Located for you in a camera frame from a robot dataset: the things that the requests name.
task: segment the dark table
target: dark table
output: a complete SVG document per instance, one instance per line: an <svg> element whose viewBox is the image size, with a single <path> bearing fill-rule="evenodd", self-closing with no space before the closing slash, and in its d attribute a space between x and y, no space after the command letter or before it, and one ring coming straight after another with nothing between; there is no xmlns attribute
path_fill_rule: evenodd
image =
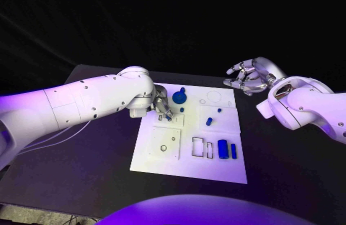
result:
<svg viewBox="0 0 346 225"><path fill-rule="evenodd" d="M79 65L66 83L120 70ZM166 72L150 77L156 83L226 87L220 77ZM255 105L267 92L248 97L235 89L233 95L248 184L130 171L141 119L125 110L94 120L62 144L16 158L0 181L0 203L102 218L143 200L206 194L252 201L317 224L346 223L346 145L311 124L291 131L275 117L264 119Z"/></svg>

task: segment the white cable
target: white cable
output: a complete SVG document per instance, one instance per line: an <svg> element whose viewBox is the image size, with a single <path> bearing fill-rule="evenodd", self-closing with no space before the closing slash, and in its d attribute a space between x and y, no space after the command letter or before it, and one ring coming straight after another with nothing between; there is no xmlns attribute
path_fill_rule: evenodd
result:
<svg viewBox="0 0 346 225"><path fill-rule="evenodd" d="M81 128L81 130L79 130L69 138L66 138L65 140L62 140L62 141L59 141L59 142L56 142L56 143L53 143L53 144L50 144L50 145L45 145L45 146L40 146L40 147L35 147L35 148L32 148L32 149L29 149L29 150L26 150L26 151L23 151L23 152L20 152L17 155L24 154L24 153L27 153L27 152L30 152L30 151L33 151L33 150L43 149L43 148L47 148L47 147L56 145L56 144L63 143L66 140L69 140L69 139L85 129L85 127L86 127L86 125L88 125L89 123L91 123L91 121L88 121L88 123L86 123L85 126Z"/></svg>
<svg viewBox="0 0 346 225"><path fill-rule="evenodd" d="M27 145L23 149L27 149L27 148L30 148L30 147L33 147L33 146L45 143L45 142L49 141L50 139L56 138L56 137L58 137L62 133L65 133L71 128L72 128L72 126L69 126L68 128L65 128L58 134L55 134L55 135L53 135L50 138L47 138L46 140L39 141L39 142L36 142L36 143L32 144L32 145Z"/></svg>

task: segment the blue cylinder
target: blue cylinder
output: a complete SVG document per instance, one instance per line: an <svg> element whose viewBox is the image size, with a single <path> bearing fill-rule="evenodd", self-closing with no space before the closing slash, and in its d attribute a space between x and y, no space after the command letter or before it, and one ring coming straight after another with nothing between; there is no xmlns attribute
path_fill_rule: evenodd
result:
<svg viewBox="0 0 346 225"><path fill-rule="evenodd" d="M183 87L180 91L174 92L171 99L176 104L183 104L186 102L186 89Z"/></svg>
<svg viewBox="0 0 346 225"><path fill-rule="evenodd" d="M206 120L206 126L210 126L213 119L209 117Z"/></svg>
<svg viewBox="0 0 346 225"><path fill-rule="evenodd" d="M218 141L218 157L220 159L229 159L229 148L226 140Z"/></svg>
<svg viewBox="0 0 346 225"><path fill-rule="evenodd" d="M231 144L232 159L236 159L236 145Z"/></svg>

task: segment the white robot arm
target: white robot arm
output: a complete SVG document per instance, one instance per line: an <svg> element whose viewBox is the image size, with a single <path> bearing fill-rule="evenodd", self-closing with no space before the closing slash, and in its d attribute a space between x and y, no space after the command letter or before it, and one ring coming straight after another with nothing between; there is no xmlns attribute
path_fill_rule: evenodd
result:
<svg viewBox="0 0 346 225"><path fill-rule="evenodd" d="M346 144L346 93L334 93L313 78L287 77L264 57L238 63L226 74L238 70L236 79L226 79L223 84L248 96L270 88L267 100L255 106L265 119L275 116L291 130L314 124L331 139Z"/></svg>
<svg viewBox="0 0 346 225"><path fill-rule="evenodd" d="M117 75L84 79L39 91L0 97L0 170L43 135L124 108L140 118L156 110L170 118L167 91L138 66Z"/></svg>

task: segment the robotic hand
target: robotic hand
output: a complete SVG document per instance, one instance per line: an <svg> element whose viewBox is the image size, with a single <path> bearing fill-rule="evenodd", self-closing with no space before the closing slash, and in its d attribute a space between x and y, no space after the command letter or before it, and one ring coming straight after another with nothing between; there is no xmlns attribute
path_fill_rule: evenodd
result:
<svg viewBox="0 0 346 225"><path fill-rule="evenodd" d="M265 119L275 116L291 130L311 123L346 144L346 93L334 94L313 78L287 77L264 57L239 62L226 74L235 71L238 77L225 79L225 85L241 89L248 96L270 88L267 100L255 106Z"/></svg>
<svg viewBox="0 0 346 225"><path fill-rule="evenodd" d="M170 118L167 90L138 66L39 91L0 97L0 170L43 135L124 108L140 118L156 110Z"/></svg>

